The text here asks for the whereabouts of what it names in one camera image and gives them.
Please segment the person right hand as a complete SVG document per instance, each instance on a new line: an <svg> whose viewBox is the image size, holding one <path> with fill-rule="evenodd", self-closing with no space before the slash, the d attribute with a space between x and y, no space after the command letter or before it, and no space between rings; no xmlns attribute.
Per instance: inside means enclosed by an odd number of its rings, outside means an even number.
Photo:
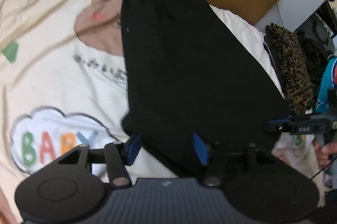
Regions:
<svg viewBox="0 0 337 224"><path fill-rule="evenodd" d="M314 149L316 152L316 158L318 160L319 167L325 168L328 166L331 162L329 159L331 155L336 154L337 152L337 142L331 142L329 144L326 144L324 146L320 146L318 141L314 140L312 142L314 145Z"/></svg>

